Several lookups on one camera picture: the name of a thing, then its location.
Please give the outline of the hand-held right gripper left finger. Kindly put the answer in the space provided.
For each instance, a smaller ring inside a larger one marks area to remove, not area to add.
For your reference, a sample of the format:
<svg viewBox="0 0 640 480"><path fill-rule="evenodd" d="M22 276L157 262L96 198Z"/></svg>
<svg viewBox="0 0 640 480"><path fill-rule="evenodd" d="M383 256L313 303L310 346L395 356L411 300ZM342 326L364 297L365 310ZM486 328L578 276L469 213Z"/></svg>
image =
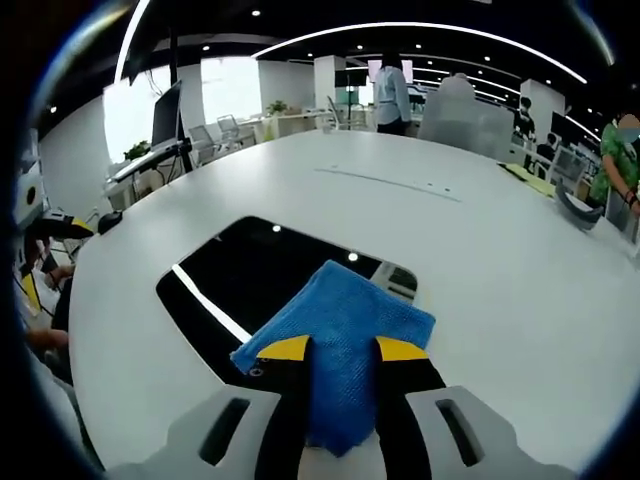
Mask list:
<svg viewBox="0 0 640 480"><path fill-rule="evenodd" d="M225 385L169 428L147 460L109 479L296 479L309 426L311 337L262 349L241 386Z"/></svg>

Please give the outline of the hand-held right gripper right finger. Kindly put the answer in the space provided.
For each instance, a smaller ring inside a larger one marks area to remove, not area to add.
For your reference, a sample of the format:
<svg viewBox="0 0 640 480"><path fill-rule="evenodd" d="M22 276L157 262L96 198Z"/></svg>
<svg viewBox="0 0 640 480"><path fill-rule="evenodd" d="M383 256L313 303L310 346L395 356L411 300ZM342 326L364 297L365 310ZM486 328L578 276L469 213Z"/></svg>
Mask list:
<svg viewBox="0 0 640 480"><path fill-rule="evenodd" d="M461 386L446 386L423 349L374 340L375 430L389 479L574 479L533 459L513 426Z"/></svg>

